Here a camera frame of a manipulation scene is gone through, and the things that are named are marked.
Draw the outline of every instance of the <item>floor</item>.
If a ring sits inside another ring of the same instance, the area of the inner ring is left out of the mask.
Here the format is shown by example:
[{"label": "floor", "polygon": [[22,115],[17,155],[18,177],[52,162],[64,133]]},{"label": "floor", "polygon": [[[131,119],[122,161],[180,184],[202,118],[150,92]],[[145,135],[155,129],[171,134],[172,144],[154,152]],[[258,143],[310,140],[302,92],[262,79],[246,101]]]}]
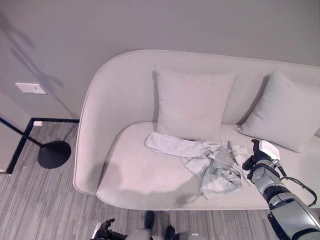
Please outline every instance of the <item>floor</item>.
[{"label": "floor", "polygon": [[[96,224],[110,218],[115,218],[111,229],[122,234],[143,226],[144,211],[110,206],[73,188],[77,129],[78,124],[65,122],[33,127],[32,137],[43,143],[64,140],[72,155],[63,166],[44,169],[37,163],[38,147],[26,143],[13,174],[0,175],[0,239],[89,240]],[[153,239],[163,239],[171,224],[209,240],[276,240],[267,212],[157,211]]]}]

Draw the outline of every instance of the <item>black baseboard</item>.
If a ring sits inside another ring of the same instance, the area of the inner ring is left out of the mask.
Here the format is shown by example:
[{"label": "black baseboard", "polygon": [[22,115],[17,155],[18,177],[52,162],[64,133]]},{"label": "black baseboard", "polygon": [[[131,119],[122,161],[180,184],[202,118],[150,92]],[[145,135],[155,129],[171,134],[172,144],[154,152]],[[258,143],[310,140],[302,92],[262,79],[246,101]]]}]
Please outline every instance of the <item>black baseboard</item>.
[{"label": "black baseboard", "polygon": [[[26,126],[24,133],[29,136],[31,133],[31,130],[34,126],[34,122],[35,121],[42,121],[42,122],[57,122],[57,123],[79,123],[79,119],[65,119],[65,118],[43,118],[43,117],[32,117],[28,123],[28,125]],[[25,138],[24,136],[21,137],[18,146],[16,147],[16,150],[14,151],[14,154],[12,156],[11,162],[8,166],[8,168],[6,169],[5,173],[6,174],[12,174],[14,171],[14,168],[18,162],[18,159],[20,157],[20,154],[25,146],[27,142],[27,138]]]}]

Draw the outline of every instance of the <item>black lamp base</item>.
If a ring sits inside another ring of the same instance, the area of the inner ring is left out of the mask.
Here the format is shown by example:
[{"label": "black lamp base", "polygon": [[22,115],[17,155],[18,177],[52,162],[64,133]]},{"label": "black lamp base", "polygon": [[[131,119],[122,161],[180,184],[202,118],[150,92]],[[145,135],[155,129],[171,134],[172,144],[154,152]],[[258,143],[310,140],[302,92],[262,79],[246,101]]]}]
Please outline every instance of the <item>black lamp base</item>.
[{"label": "black lamp base", "polygon": [[39,149],[38,162],[45,169],[63,165],[71,155],[71,147],[65,141],[52,141]]}]

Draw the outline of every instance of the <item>white sofa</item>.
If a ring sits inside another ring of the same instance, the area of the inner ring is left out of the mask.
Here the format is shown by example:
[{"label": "white sofa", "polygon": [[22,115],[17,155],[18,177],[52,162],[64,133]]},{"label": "white sofa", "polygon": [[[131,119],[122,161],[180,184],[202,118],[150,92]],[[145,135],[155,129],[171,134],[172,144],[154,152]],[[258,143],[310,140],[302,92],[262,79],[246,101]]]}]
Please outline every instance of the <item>white sofa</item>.
[{"label": "white sofa", "polygon": [[[107,204],[127,209],[267,209],[256,188],[246,184],[225,197],[205,199],[199,192],[200,180],[183,166],[179,157],[158,154],[144,146],[158,117],[154,72],[158,65],[196,73],[235,72],[220,139],[246,146],[249,154],[252,137],[238,133],[236,127],[246,120],[259,100],[270,73],[280,70],[295,82],[320,88],[317,66],[169,50],[139,50],[117,56],[96,73],[85,98],[77,135],[74,187],[97,195]],[[312,137],[304,153],[276,146],[287,174],[319,196],[318,136]],[[285,183],[307,204],[312,202],[312,196],[301,187]]]}]

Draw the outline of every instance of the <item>light gray cloth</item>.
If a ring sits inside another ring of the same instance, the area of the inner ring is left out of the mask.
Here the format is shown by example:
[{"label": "light gray cloth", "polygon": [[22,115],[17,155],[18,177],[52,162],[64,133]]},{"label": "light gray cloth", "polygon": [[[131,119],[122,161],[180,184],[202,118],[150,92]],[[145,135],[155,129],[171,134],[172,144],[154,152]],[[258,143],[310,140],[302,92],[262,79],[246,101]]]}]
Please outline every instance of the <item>light gray cloth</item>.
[{"label": "light gray cloth", "polygon": [[220,198],[243,188],[247,171],[242,163],[248,159],[244,146],[233,145],[228,140],[190,141],[174,136],[151,133],[145,145],[163,154],[181,157],[184,166],[202,179],[200,192],[206,199]]}]

